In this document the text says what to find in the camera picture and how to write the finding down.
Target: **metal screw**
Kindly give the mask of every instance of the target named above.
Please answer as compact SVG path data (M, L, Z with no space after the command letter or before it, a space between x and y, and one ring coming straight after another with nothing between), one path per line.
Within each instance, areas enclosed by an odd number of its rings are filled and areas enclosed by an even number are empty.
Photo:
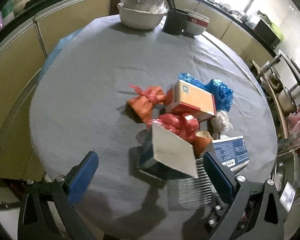
M268 183L269 185L271 185L271 186L274 184L274 182L273 182L272 179L268 179L268 180L267 180L267 183Z
M64 180L65 180L65 177L62 176L62 175L59 175L59 176L56 177L56 181L57 181L57 182L62 182L62 181L64 181Z
M209 220L209 225L213 225L216 221L214 219Z
M237 177L237 180L238 180L238 181L241 181L241 182L244 182L244 181L246 180L246 178L245 178L244 176L242 176L242 175L239 175L239 176Z
M30 186L30 185L32 185L33 183L34 183L34 180L33 180L33 179L28 179L28 180L27 180L27 185Z

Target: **silver bolt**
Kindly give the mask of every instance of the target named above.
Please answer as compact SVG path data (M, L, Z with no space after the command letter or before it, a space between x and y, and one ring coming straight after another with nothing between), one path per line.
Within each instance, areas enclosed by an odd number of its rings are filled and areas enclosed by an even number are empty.
M33 179L28 179L27 180L27 185L32 185L34 183L34 180Z
M242 175L239 175L239 176L237 177L237 180L238 180L238 181L241 181L241 182L244 182L244 181L246 180L246 178L245 178L244 176L242 176Z
M64 180L65 180L65 177L62 176L62 175L59 175L59 176L56 177L56 181L57 181L57 182L62 182L62 181L64 181Z
M274 182L273 182L272 179L268 179L268 180L267 180L267 183L268 183L269 185L271 185L271 186L274 184Z

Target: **white bowl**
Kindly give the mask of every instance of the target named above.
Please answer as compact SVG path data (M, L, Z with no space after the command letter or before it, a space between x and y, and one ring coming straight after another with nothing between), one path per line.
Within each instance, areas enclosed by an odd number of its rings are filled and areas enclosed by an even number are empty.
M185 11L189 13L185 32L193 36L202 34L207 29L210 19L193 11Z
M152 30L159 25L166 13L152 14L122 7L118 4L120 21L132 29Z

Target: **white bowl with red stripe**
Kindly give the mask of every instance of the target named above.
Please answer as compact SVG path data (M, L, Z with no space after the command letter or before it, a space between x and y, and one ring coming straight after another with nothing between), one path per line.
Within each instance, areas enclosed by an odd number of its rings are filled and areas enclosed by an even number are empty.
M202 34L208 27L210 19L193 11L185 11L189 13L187 16L185 32L192 36Z

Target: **blue gripper pad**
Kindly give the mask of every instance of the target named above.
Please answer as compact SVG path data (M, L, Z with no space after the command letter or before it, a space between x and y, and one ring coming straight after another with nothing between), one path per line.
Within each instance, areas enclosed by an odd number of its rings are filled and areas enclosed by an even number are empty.
M86 156L88 158L86 160L83 159L78 165L80 169L68 186L68 200L71 204L77 204L81 201L98 168L98 155L95 152L89 152L88 155Z
M209 154L203 155L203 167L221 200L224 203L232 203L234 200L233 187Z

